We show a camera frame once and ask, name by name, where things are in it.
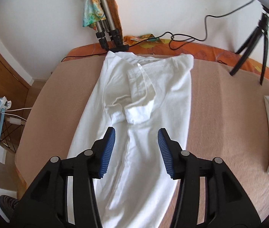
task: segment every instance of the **tripod leg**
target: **tripod leg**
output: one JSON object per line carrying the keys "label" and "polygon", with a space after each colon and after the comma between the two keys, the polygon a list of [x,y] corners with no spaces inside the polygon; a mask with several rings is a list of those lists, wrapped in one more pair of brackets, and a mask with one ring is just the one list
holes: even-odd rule
{"label": "tripod leg", "polygon": [[239,59],[238,63],[235,65],[235,67],[231,70],[230,75],[233,76],[237,73],[237,71],[241,68],[243,63],[247,60],[247,58],[250,56],[254,48],[256,47],[258,41],[260,40],[263,32],[260,28],[255,32],[254,36],[252,37],[247,50],[244,52],[242,57]]}
{"label": "tripod leg", "polygon": [[254,31],[251,33],[251,35],[247,38],[247,40],[243,43],[243,45],[239,48],[239,50],[235,52],[235,54],[237,54],[237,55],[240,54],[248,46],[248,44],[250,43],[252,37],[254,37],[257,30],[258,30],[258,27],[256,27],[254,29]]}
{"label": "tripod leg", "polygon": [[267,65],[267,53],[269,49],[269,40],[267,37],[267,32],[264,33],[264,45],[263,45],[263,61],[262,61],[262,71],[260,76],[260,84],[262,85],[264,73],[266,71],[266,65]]}

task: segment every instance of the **wall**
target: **wall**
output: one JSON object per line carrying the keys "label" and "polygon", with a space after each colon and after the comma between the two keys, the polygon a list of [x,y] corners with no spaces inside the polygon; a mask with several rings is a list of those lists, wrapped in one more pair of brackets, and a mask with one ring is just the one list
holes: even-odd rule
{"label": "wall", "polygon": [[[250,0],[116,0],[124,35],[166,31],[205,37],[204,17],[222,15]],[[208,18],[209,37],[203,42],[235,51],[257,26],[262,6],[255,1],[243,10],[224,18]],[[262,62],[263,40],[251,57]]]}
{"label": "wall", "polygon": [[0,53],[32,78],[47,79],[71,49],[97,42],[82,27],[82,13],[83,0],[0,0]]}

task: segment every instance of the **beige blanket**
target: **beige blanket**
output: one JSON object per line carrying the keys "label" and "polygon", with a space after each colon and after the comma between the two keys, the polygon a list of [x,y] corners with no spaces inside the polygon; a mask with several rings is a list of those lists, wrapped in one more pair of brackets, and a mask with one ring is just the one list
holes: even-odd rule
{"label": "beige blanket", "polygon": [[[60,63],[41,90],[15,157],[17,169],[28,185],[50,157],[66,158],[104,58]],[[260,86],[259,76],[240,70],[231,77],[229,69],[219,63],[195,60],[187,149],[200,158],[222,157],[263,220],[269,214],[269,132],[263,99],[269,95],[269,81],[265,79]],[[169,227],[176,198],[161,227]]]}

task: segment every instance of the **black tripod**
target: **black tripod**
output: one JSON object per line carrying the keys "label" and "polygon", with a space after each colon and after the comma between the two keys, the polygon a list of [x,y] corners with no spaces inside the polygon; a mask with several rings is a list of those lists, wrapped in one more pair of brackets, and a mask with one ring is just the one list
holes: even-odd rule
{"label": "black tripod", "polygon": [[264,36],[263,62],[262,62],[262,71],[261,71],[261,77],[260,77],[260,84],[262,85],[262,81],[263,81],[263,77],[264,77],[264,73],[265,73],[266,65],[267,65],[267,54],[268,54],[268,47],[269,47],[269,40],[267,36],[267,31],[269,28],[268,24],[269,24],[269,16],[266,13],[263,13],[258,23],[258,26],[255,28],[252,34],[248,37],[248,39],[244,42],[244,44],[239,48],[239,50],[236,52],[236,54],[240,54],[246,48],[245,53],[239,59],[235,67],[231,70],[230,72],[231,76],[236,74],[236,72],[241,68],[241,66],[247,60],[249,55],[252,53],[258,41],[260,40],[261,36],[263,35]]}

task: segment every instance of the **black cable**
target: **black cable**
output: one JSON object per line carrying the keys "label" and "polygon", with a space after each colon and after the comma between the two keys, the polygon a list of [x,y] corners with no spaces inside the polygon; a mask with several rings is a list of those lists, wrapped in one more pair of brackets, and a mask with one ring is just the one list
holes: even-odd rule
{"label": "black cable", "polygon": [[63,60],[65,60],[65,59],[68,58],[68,57],[86,57],[86,56],[103,55],[103,54],[107,54],[107,52],[105,52],[105,53],[100,53],[100,54],[93,54],[93,55],[78,55],[78,56],[75,56],[75,55],[69,55],[69,56],[64,57]]}
{"label": "black cable", "polygon": [[[204,18],[205,38],[204,38],[204,39],[198,39],[198,38],[195,38],[195,37],[193,37],[193,36],[190,36],[190,35],[187,35],[187,34],[182,34],[182,33],[173,34],[173,33],[171,33],[171,32],[165,32],[165,33],[163,33],[161,36],[154,37],[154,38],[150,38],[150,39],[142,40],[141,42],[138,42],[138,43],[136,43],[136,44],[134,44],[134,45],[131,45],[130,47],[133,47],[133,46],[135,46],[135,45],[137,45],[137,44],[140,44],[140,43],[145,42],[145,41],[148,41],[148,40],[159,39],[159,38],[161,38],[162,36],[164,36],[164,35],[167,34],[167,33],[171,35],[171,37],[170,37],[171,40],[170,40],[170,42],[169,42],[169,44],[168,44],[168,45],[169,45],[169,48],[170,48],[171,50],[178,50],[178,49],[180,49],[182,46],[184,46],[184,45],[186,45],[186,44],[188,44],[188,43],[194,42],[195,40],[200,41],[200,42],[203,42],[203,41],[207,40],[207,38],[208,38],[208,27],[207,27],[207,18],[208,18],[208,17],[212,17],[212,18],[222,18],[222,17],[228,16],[228,15],[230,15],[230,14],[232,14],[232,13],[235,13],[235,12],[239,11],[240,9],[243,9],[244,7],[250,5],[250,4],[253,3],[254,1],[255,1],[255,0],[251,0],[250,2],[248,2],[248,3],[246,3],[246,4],[242,5],[242,6],[240,6],[239,8],[234,9],[233,11],[231,11],[231,12],[229,12],[229,13],[226,13],[226,14],[223,14],[223,15],[220,15],[220,16],[214,16],[214,15],[210,15],[210,14],[207,15],[207,16],[205,16],[205,18]],[[174,39],[175,36],[184,36],[184,37],[188,37],[188,38],[187,38],[187,39],[183,39],[183,40],[177,40],[177,39]],[[186,43],[184,43],[183,45],[181,45],[181,46],[179,46],[179,47],[177,47],[177,48],[172,48],[171,45],[170,45],[172,41],[174,41],[174,42],[184,42],[184,41],[186,41]]]}

